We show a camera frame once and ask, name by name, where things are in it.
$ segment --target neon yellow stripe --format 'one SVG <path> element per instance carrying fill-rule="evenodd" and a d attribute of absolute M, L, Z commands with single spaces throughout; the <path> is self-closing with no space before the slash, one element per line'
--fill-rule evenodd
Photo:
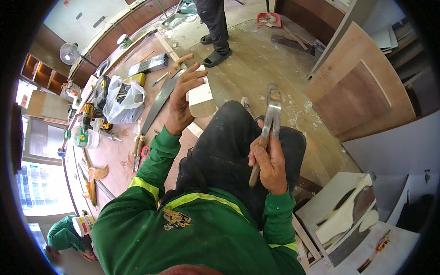
<path fill-rule="evenodd" d="M 148 192 L 150 192 L 153 197 L 154 200 L 156 201 L 156 206 L 158 205 L 158 201 L 159 201 L 159 188 L 146 183 L 143 179 L 135 176 L 132 180 L 132 183 L 130 184 L 129 188 L 132 186 L 140 186 L 142 188 L 144 188 L 145 190 L 147 190 Z"/>
<path fill-rule="evenodd" d="M 298 245 L 296 243 L 294 243 L 294 242 L 293 243 L 288 243 L 286 245 L 268 245 L 268 246 L 270 246 L 271 248 L 275 248 L 275 247 L 278 247 L 278 246 L 285 246 L 287 248 L 292 249 L 293 251 L 296 251 L 297 247 L 298 247 Z"/>
<path fill-rule="evenodd" d="M 204 193 L 190 193 L 190 194 L 183 195 L 182 197 L 177 198 L 177 199 L 172 200 L 169 203 L 167 203 L 163 207 L 163 209 L 173 209 L 173 208 L 176 208 L 182 204 L 192 202 L 193 200 L 196 200 L 198 198 L 202 199 L 202 200 L 214 200 L 214 201 L 218 201 L 220 203 L 226 204 L 246 219 L 245 215 L 243 215 L 242 211 L 240 210 L 240 207 L 238 205 L 236 205 L 235 203 L 232 203 L 224 198 L 219 198 L 214 195 L 204 194 Z"/>

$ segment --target sneaker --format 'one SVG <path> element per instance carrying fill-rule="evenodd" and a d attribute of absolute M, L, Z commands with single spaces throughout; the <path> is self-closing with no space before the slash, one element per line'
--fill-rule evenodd
<path fill-rule="evenodd" d="M 249 99 L 244 96 L 242 98 L 242 100 L 240 101 L 240 104 L 243 105 L 243 107 L 246 109 L 246 111 L 248 111 L 250 116 L 252 116 L 252 118 L 254 118 L 254 114 L 253 114 L 252 109 L 250 108 L 250 105 L 249 105 Z"/>

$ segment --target green long-sleeve shirt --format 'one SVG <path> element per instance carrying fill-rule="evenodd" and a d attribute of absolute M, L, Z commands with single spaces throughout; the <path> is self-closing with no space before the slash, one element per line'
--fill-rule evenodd
<path fill-rule="evenodd" d="M 305 274 L 294 251 L 289 191 L 266 197 L 263 236 L 243 203 L 218 188 L 191 188 L 157 210 L 179 138 L 164 127 L 130 187 L 99 214 L 92 237 L 105 273 L 157 274 L 193 264 L 225 275 Z"/>
<path fill-rule="evenodd" d="M 75 251 L 85 251 L 85 248 L 83 247 L 83 239 L 73 228 L 73 217 L 77 216 L 71 215 L 64 217 L 59 222 L 52 225 L 48 233 L 48 243 L 52 248 L 56 250 L 73 248 Z"/>

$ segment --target white fan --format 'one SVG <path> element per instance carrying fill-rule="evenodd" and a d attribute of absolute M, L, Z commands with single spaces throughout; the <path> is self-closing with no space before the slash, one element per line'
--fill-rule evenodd
<path fill-rule="evenodd" d="M 59 50 L 59 57 L 67 65 L 73 65 L 77 63 L 81 58 L 82 61 L 92 65 L 95 69 L 97 69 L 97 66 L 95 64 L 93 64 L 90 60 L 80 54 L 80 51 L 78 50 L 78 44 L 76 43 L 66 43 L 61 46 Z"/>

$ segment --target white plastic bag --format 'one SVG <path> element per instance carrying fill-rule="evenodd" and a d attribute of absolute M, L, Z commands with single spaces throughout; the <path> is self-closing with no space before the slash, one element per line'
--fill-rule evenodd
<path fill-rule="evenodd" d="M 145 90 L 135 81 L 131 81 L 130 84 L 131 88 L 128 90 L 125 99 L 118 103 L 116 97 L 122 87 L 122 78 L 112 76 L 106 104 L 103 108 L 103 114 L 109 123 L 133 123 L 142 113 L 146 95 Z"/>

